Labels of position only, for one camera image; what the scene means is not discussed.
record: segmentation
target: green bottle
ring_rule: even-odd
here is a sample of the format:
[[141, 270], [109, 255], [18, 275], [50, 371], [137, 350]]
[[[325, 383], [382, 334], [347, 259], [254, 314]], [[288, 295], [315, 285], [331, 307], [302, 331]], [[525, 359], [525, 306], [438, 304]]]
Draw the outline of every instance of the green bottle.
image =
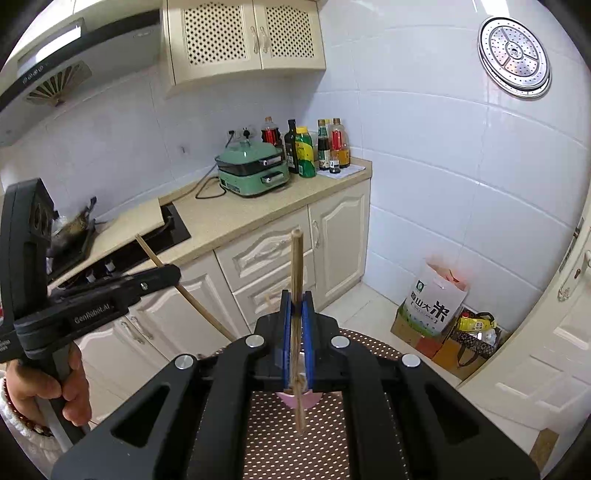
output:
[[295, 134], [295, 153], [297, 154], [300, 177], [305, 179], [315, 177], [314, 147], [312, 146], [312, 137], [308, 133], [308, 127], [296, 128]]

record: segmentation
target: human hand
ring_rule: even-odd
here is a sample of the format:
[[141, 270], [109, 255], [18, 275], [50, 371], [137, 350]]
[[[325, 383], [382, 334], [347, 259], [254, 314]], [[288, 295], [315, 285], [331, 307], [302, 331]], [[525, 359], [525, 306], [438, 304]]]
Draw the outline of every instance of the human hand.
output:
[[35, 397], [52, 399], [64, 397], [66, 406], [62, 413], [77, 427], [88, 423], [92, 416], [89, 401], [89, 386], [82, 365], [82, 353], [78, 346], [70, 345], [68, 363], [72, 372], [63, 385], [40, 370], [25, 367], [19, 360], [13, 360], [6, 370], [6, 387], [14, 407], [31, 421], [47, 426], [39, 411]]

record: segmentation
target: cabinet door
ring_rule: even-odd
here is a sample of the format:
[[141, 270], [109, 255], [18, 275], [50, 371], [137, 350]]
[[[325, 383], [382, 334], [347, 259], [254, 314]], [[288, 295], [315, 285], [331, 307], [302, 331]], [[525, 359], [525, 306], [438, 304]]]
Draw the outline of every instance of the cabinet door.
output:
[[338, 298], [365, 272], [369, 180], [308, 206], [316, 270], [316, 311]]
[[263, 69], [324, 70], [324, 47], [316, 2], [255, 0]]
[[89, 377], [93, 421], [103, 420], [168, 363], [124, 317], [76, 343]]
[[237, 291], [289, 262], [294, 228], [304, 234], [304, 252], [312, 248], [307, 207], [218, 248], [216, 257], [230, 290]]
[[[250, 333], [213, 252], [182, 268], [181, 284], [237, 337]], [[130, 319], [164, 356], [210, 355], [228, 340], [176, 290], [156, 292], [130, 310]]]
[[222, 73], [260, 70], [252, 1], [165, 0], [176, 84]]
[[[312, 250], [309, 250], [304, 254], [304, 291], [311, 290], [313, 297], [315, 297], [315, 280], [314, 255]], [[254, 331], [256, 321], [261, 316], [279, 310], [283, 289], [291, 290], [291, 262], [234, 294], [251, 331]]]

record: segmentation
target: blue gripper pad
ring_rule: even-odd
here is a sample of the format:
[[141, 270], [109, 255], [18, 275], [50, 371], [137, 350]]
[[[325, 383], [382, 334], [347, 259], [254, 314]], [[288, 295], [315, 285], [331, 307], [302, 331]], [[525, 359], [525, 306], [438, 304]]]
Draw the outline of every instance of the blue gripper pad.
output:
[[285, 309], [285, 318], [283, 318], [283, 362], [281, 371], [283, 373], [283, 388], [290, 386], [290, 350], [291, 350], [291, 294], [284, 290], [287, 295], [287, 304]]
[[312, 294], [307, 291], [301, 306], [301, 325], [304, 336], [304, 354], [306, 360], [306, 382], [308, 388], [314, 388], [314, 348], [312, 343], [312, 321], [314, 320], [314, 304], [311, 300]]

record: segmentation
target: white plastic bag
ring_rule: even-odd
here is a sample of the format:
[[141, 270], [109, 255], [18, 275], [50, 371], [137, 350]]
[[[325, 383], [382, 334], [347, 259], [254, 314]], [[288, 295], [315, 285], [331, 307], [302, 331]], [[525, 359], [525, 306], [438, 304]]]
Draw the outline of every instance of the white plastic bag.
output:
[[404, 300], [402, 315], [415, 330], [436, 336], [452, 320], [467, 290], [466, 284], [455, 279], [450, 270], [425, 263]]

